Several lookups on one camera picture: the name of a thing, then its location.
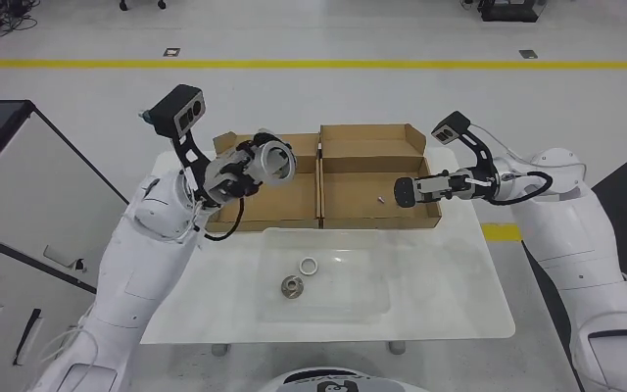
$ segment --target transparent plastic tray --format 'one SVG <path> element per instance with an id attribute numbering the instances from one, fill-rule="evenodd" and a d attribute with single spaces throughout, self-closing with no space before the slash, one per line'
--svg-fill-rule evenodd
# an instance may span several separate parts
<path id="1" fill-rule="evenodd" d="M 264 321 L 367 322 L 390 309 L 383 269 L 381 232 L 269 228 L 264 231 L 257 271 L 258 318 Z M 304 258 L 314 258 L 317 273 L 299 272 Z M 303 293 L 288 299 L 281 282 L 303 279 Z"/>

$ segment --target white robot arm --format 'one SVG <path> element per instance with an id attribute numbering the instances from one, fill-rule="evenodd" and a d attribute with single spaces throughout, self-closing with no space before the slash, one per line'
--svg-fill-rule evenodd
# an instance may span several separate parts
<path id="1" fill-rule="evenodd" d="M 397 203 L 412 207 L 458 196 L 511 205 L 529 252 L 555 284 L 568 312 L 572 361 L 586 391 L 627 390 L 627 281 L 611 223 L 583 181 L 585 165 L 560 148 L 522 159 L 496 138 L 509 156 L 493 159 L 470 132 L 472 125 L 454 112 L 432 134 L 443 144 L 461 140 L 477 156 L 477 165 L 399 178 Z M 549 195 L 554 197 L 537 198 Z"/>

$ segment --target yellow tape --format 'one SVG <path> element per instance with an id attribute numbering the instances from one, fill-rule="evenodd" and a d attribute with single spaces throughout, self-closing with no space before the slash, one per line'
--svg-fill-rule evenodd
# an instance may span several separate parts
<path id="1" fill-rule="evenodd" d="M 0 59 L 0 68 L 42 69 L 406 69 L 626 70 L 627 61 L 472 60 L 36 60 Z"/>
<path id="2" fill-rule="evenodd" d="M 513 223 L 481 223 L 481 229 L 486 237 L 486 241 L 522 241 L 520 230 Z"/>

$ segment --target cardboard box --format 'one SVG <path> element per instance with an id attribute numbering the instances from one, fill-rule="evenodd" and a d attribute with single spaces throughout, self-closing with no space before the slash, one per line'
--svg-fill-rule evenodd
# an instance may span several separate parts
<path id="1" fill-rule="evenodd" d="M 259 192 L 246 198 L 244 215 L 239 231 L 263 231 L 268 227 L 318 228 L 319 192 L 317 133 L 278 135 L 290 143 L 296 156 L 296 174 L 292 181 L 280 186 L 264 185 Z M 214 139 L 216 153 L 220 154 L 252 135 L 236 135 L 228 132 Z M 239 203 L 225 206 L 207 223 L 209 232 L 228 231 L 237 218 Z"/>
<path id="2" fill-rule="evenodd" d="M 430 174 L 423 156 L 426 138 L 411 125 L 323 125 L 320 140 L 324 228 L 433 228 L 438 223 L 437 203 L 403 209 L 394 200 L 397 178 Z"/>

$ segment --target white ring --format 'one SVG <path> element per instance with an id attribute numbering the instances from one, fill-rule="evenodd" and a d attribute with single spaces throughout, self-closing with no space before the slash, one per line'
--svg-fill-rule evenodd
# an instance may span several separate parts
<path id="1" fill-rule="evenodd" d="M 306 262 L 312 262 L 313 263 L 313 270 L 310 270 L 309 272 L 305 272 L 305 270 L 303 269 L 303 264 Z M 301 260 L 301 263 L 298 265 L 298 270 L 304 275 L 304 276 L 311 276 L 314 273 L 317 272 L 317 261 L 314 258 L 310 258 L 310 257 L 306 257 L 303 260 Z"/>

